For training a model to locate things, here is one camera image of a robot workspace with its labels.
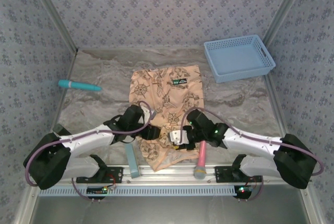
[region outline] light blue basket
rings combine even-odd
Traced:
[[[217,83],[266,75],[276,64],[258,35],[204,43]]]

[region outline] patterned fabric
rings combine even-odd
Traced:
[[[49,132],[72,54],[39,0],[0,0],[0,223],[26,186],[23,159]]]
[[[198,149],[175,150],[168,133],[179,130],[184,113],[192,107],[204,107],[202,79],[198,66],[169,67],[134,72],[129,101],[143,100],[157,112],[151,121],[161,128],[155,140],[138,138],[143,157],[155,170],[161,170],[186,159],[198,158]]]
[[[263,37],[282,0],[52,0],[79,48]]]
[[[334,223],[334,0],[296,0],[269,48],[289,130],[325,163],[314,177],[328,223]]]

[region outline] wall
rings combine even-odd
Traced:
[[[325,162],[315,177],[334,223],[334,0],[296,0],[272,45],[273,79],[288,127]]]
[[[50,130],[73,55],[39,0],[0,0],[0,223],[26,186],[23,160]]]
[[[282,0],[52,0],[79,48],[263,37]]]

